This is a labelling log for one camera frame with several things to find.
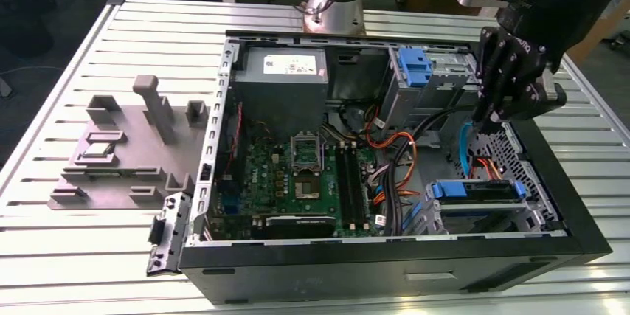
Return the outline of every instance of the blue cable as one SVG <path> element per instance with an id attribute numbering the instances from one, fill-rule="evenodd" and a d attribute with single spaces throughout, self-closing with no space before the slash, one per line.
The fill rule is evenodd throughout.
<path id="1" fill-rule="evenodd" d="M 472 122 L 466 122 L 462 125 L 462 129 L 459 130 L 459 163 L 462 164 L 462 171 L 463 175 L 468 177 L 471 173 L 471 167 L 468 165 L 468 157 L 467 157 L 467 139 L 466 135 L 468 132 L 468 128 L 472 127 Z"/>

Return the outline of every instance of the metal bracket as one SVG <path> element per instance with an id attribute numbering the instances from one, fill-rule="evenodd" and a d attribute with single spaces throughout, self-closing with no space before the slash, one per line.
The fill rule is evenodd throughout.
<path id="1" fill-rule="evenodd" d="M 147 276 L 181 274 L 179 257 L 185 240 L 192 198 L 185 193 L 175 193 L 164 199 L 159 217 L 153 218 L 148 242 L 153 244 L 148 256 Z"/>

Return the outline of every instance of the blue plastic clip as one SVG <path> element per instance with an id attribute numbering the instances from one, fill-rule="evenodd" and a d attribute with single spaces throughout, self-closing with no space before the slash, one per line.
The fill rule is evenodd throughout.
<path id="1" fill-rule="evenodd" d="M 397 53 L 400 69 L 407 76 L 407 85 L 412 88 L 424 87 L 433 75 L 431 61 L 424 51 L 417 48 L 400 48 Z"/>

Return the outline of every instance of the white label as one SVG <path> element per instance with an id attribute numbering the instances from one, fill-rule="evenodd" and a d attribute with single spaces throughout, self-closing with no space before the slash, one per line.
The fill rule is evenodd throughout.
<path id="1" fill-rule="evenodd" d="M 384 127 L 384 122 L 380 118 L 373 118 L 373 124 L 376 125 L 377 128 L 383 129 Z"/>
<path id="2" fill-rule="evenodd" d="M 267 55 L 264 56 L 263 73 L 316 75 L 313 55 Z"/>

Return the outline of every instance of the green circuit board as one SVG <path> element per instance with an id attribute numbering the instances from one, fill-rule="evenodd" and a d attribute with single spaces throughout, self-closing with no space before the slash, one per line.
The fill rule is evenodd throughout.
<path id="1" fill-rule="evenodd" d="M 224 238 L 229 240 L 248 240 L 252 216 L 327 215 L 335 217 L 336 237 L 377 235 L 377 230 L 371 224 L 368 224 L 368 229 L 364 229 L 364 226 L 356 226 L 353 230 L 343 228 L 335 146 L 321 145 L 321 150 L 323 169 L 319 176 L 304 177 L 293 175 L 289 144 L 273 145 L 259 142 L 248 147 L 244 187 L 237 198 L 237 213 L 224 215 L 220 224 L 213 229 L 215 233 L 224 235 Z M 307 147 L 301 149 L 301 152 L 299 149 L 296 151 L 295 161 L 297 162 L 315 156 L 315 152 L 309 151 Z M 359 148 L 356 151 L 359 166 L 368 170 L 368 166 L 373 166 L 373 152 L 367 148 Z M 368 215 L 367 199 L 364 206 L 365 215 Z"/>

